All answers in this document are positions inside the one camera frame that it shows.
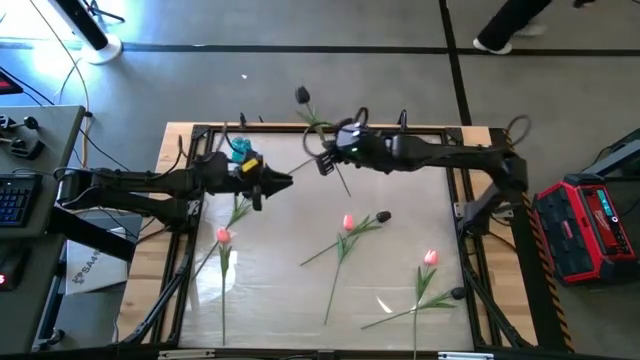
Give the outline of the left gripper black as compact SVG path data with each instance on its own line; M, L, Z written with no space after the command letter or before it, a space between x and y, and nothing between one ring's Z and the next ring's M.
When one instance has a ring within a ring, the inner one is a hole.
M291 175L265 167L253 167L247 171L236 167L231 171L231 175L232 193L248 192L250 195L260 194L265 198L290 187L293 182ZM265 179L269 182L266 185L263 184Z

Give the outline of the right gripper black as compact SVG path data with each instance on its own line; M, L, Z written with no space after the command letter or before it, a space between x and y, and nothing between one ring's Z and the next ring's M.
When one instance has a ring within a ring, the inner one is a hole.
M334 171L334 164L352 164L382 170L380 156L383 154L383 137L369 128L358 128L345 125L335 132L334 149L327 149L322 154L322 161L316 166L321 176L327 176Z

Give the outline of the black artificial tulip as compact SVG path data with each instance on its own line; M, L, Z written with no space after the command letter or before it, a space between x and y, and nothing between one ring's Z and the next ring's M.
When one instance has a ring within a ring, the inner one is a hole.
M329 127L332 126L332 123L320 120L315 113L314 108L311 106L311 96L309 91L304 87L304 86L299 86L295 89L294 91L294 97L296 102L299 105L304 105L307 109L307 113L304 114L300 111L297 112L297 114L307 123L307 128L304 130L303 132L303 137L302 137L302 147L303 150L305 151L305 153L307 155L309 155L311 158L314 159L315 162L317 161L322 161L322 154L326 151L324 151L323 153L314 153L312 152L309 147L307 146L307 135L308 133L313 130L320 138L321 142L324 142L326 140L326 136L324 134L324 128L325 127ZM334 170L338 173L338 176L340 178L340 181L347 193L347 195L349 197L351 197L351 192L349 190L349 187L342 175L342 172L340 171L338 165L336 163L334 164Z
M201 260L198 260L196 262L197 268L194 274L192 275L191 280L196 279L196 277L198 276L202 268L206 265L209 258L213 255L214 251L218 248L218 240L216 236L217 230L219 228L227 228L230 235L233 236L230 230L231 226L237 223L238 221L240 221L244 216L246 216L252 210L252 205L248 200L246 200L242 196L234 195L233 206L229 207L227 210L224 210L221 205L211 206L209 203L206 203L204 206L204 209L208 210L209 208L213 208L215 210L215 215L222 216L226 214L228 216L228 219L223 225L215 225L213 227L213 230L214 230L214 232L212 233L213 241L210 244L206 255Z
M462 300L467 296L467 291L464 287L456 287L453 288L452 290L450 290L449 292L440 294L440 295L436 295L435 297L431 298L430 300L427 301L422 301L419 300L418 303L416 305L414 305L412 308L410 308L409 310L406 310L404 312L399 312L399 313L395 313L394 315L388 316L386 318L383 318L382 320L378 320L376 322L370 323L368 325L365 325L362 327L362 330L364 329L368 329L371 328L373 326L379 325L381 323L399 318L401 316L404 315L408 315L408 314L415 314L418 311L421 310L425 310L425 309L448 309L448 308L455 308L455 305L452 305L451 303L449 303L449 300Z
M357 226L357 229L354 231L354 235L357 237L357 240L358 240L359 237L362 236L364 233L380 229L381 225L389 221L391 217L392 217L391 212L386 210L378 212L373 217L371 217L370 215L367 215L362 221L360 221L358 224L355 224ZM317 254L311 256L309 259L303 261L301 263L301 266L306 265L307 263L311 262L312 260L316 259L320 255L326 253L327 251L331 250L334 247L337 247L337 240L335 241L334 244L329 245L324 250L321 250Z

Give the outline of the pink artificial tulip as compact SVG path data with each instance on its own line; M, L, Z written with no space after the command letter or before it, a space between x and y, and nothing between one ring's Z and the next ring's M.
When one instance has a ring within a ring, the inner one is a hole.
M226 277L230 266L230 256L232 251L231 239L227 228L219 228L216 232L218 240L218 250L220 256L221 271L221 335L222 345L226 344Z
M413 309L413 321L412 321L413 360L417 360L418 312L423 309L431 308L434 304L438 303L437 298L432 298L424 304L421 303L425 295L425 292L430 284L430 281L436 272L436 270L431 269L431 267L436 266L438 261L439 261L438 252L436 250L429 249L423 258L423 264L419 265L417 268L416 284L415 284L415 305Z
M329 295L329 300L327 304L327 308L325 311L325 316L323 320L323 324L326 325L329 320L330 311L334 299L334 294L336 290L337 281L339 278L341 266L348 256L349 252L352 250L357 237L354 235L354 231L357 229L355 225L354 219L352 215L345 215L343 219L343 233L338 234L337 238L337 255L338 255L338 263L336 267L336 272L333 278L333 283L331 286L331 291Z

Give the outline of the blue glass vase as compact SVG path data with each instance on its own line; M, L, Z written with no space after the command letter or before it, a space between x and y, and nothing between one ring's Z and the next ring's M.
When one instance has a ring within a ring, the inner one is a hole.
M231 160L234 163L242 163L249 151L252 150L251 140L245 137L234 137L231 140Z

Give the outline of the white table mat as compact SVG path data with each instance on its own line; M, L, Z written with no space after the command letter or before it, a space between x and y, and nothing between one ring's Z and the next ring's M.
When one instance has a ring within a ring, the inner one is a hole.
M221 335L220 257L214 251L189 289L180 343L184 347L413 351L413 314L362 327L414 306L417 268L438 252L426 297L462 284L449 184L442 168L383 174L341 166L321 176L297 134L252 134L266 163L290 172L291 187L266 199L231 226L226 277L226 344ZM228 216L206 203L233 206L227 194L205 199L195 262L207 253L215 225ZM355 224L390 211L380 229L364 233L343 262L328 323L323 324L338 263L337 247L301 266L337 240L345 215ZM473 345L466 303L418 312L417 350L468 350Z

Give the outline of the black desk support bar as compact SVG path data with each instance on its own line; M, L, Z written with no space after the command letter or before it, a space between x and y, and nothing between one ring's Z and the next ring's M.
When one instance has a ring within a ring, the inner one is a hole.
M126 262L134 257L135 244L131 241L57 207L51 210L47 231Z

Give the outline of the white printed box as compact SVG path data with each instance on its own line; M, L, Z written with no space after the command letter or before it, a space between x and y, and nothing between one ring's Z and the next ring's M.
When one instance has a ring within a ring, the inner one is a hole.
M65 294L87 293L127 280L128 263L93 248L66 242Z

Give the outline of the white tower fan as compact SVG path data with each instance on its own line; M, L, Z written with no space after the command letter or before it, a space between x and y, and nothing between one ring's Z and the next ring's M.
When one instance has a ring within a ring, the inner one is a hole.
M83 59L94 65L105 64L123 51L122 41L107 34L81 4L81 0L48 0L56 13L82 42Z

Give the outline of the grey desk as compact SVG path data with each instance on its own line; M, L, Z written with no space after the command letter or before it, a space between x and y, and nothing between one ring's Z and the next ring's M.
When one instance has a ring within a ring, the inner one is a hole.
M57 182L48 174L68 164L83 114L84 108L78 105L0 107L0 115L7 115L15 121L34 117L39 128L29 130L21 127L17 135L27 142L39 140L44 144L42 153L35 160L16 158L0 149L0 174L10 173L16 168L29 168L46 174L28 226L0 229L0 256L14 247L30 251L18 286L11 291L0 291L0 355L29 352L36 337L65 242L62 235L45 233L57 196Z

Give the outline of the person's leg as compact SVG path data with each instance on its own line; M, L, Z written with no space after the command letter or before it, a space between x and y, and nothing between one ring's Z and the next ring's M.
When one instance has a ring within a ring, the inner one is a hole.
M510 51L513 35L530 24L552 0L507 0L480 31L473 45L497 54Z

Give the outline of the black desk gadget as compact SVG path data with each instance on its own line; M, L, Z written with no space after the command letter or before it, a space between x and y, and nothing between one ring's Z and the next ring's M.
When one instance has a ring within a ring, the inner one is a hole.
M35 160L45 148L45 144L40 140L36 140L31 146L28 146L24 140L14 138L10 142L10 153L18 158L26 160Z

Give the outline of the black knob device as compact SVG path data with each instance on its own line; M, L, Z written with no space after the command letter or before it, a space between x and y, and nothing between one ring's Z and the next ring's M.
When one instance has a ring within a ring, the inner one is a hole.
M25 117L21 123L17 123L8 115L0 115L0 130L14 131L21 127L25 127L30 130L38 130L39 123L32 116Z

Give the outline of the black backlit keyboard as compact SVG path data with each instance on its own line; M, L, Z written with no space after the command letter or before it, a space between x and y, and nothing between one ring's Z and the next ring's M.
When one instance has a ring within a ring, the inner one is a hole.
M24 228L41 190L40 174L0 174L0 228Z

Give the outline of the red black tool box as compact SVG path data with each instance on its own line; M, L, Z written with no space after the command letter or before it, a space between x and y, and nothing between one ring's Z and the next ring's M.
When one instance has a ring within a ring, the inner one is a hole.
M536 194L533 209L563 285L640 278L640 177L569 174Z

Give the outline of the black computer mouse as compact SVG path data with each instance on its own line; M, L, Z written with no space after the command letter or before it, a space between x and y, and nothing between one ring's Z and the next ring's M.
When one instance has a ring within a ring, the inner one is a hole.
M26 247L7 249L0 256L0 292L16 289L23 277L30 255Z

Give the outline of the black device red screen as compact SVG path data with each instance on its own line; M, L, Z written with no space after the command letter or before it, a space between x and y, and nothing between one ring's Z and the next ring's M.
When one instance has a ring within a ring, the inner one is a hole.
M23 88L9 75L0 70L0 95L12 95L23 93Z

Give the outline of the dark grey equipment case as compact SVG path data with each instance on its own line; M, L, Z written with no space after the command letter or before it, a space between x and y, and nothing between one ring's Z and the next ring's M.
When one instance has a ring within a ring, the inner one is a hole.
M584 173L606 176L640 176L640 128L601 151Z

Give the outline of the silver metal bracket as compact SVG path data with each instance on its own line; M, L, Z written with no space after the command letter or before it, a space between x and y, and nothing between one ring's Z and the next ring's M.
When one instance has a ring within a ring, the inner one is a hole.
M495 360L491 353L478 352L438 352L438 360Z
M215 357L214 349L174 349L160 351L157 360L203 360Z

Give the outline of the black aluminium table frame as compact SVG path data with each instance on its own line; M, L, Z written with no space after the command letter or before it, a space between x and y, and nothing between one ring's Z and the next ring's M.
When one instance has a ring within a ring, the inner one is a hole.
M152 154L151 159L157 170L167 170L177 155L176 141L182 135L185 146L188 148L191 142L191 135L196 130L204 130L205 127L220 128L223 123L204 122L169 122L166 125L161 146L156 146L157 150ZM275 133L299 133L301 134L305 126L303 123L250 123L246 129L239 128L238 122L229 125L232 130L240 132L261 132L269 131ZM465 145L511 145L510 136L507 131L500 128L486 126L453 126L453 125L415 125L409 130L455 130L453 133L460 136L456 139L464 140ZM489 184L488 175L481 175L479 171L467 172L454 171L454 184L457 186L456 196L471 199L471 193L477 195L481 190L486 190ZM506 318L519 331L520 335L533 343L540 345L547 350L557 350L560 352L573 353L574 347L566 323L565 314L558 297L557 287L551 275L551 266L542 250L541 235L534 226L534 213L531 208L531 201L526 195L522 198L521 207L514 213L511 227L503 226L491 220L491 231L504 237L517 245L520 252L517 255L512 251L499 250L499 239L493 235L483 236L483 250L480 245L473 245L473 251L484 251L484 260L480 260L481 254L477 255L477 260L472 260L472 267L480 273L480 263L486 263L487 276L491 285L494 301L504 313ZM165 277L163 272L168 266L169 277L172 276L178 265L176 259L182 260L184 248L186 246L186 235L178 240L171 240L168 232L158 233L145 240L134 255L132 267L124 292L122 304L116 320L118 326L118 337L116 340L123 340L130 335L142 322L152 305L158 298ZM169 308L165 315L160 315L160 340L149 340L151 335L147 335L142 340L146 343L167 342L171 333L171 326L178 324L173 320L173 315L177 314L177 296L173 295L169 301ZM489 336L489 318L486 310L487 306L479 305L480 338L491 345L481 345L481 347L498 347L497 340L487 340Z

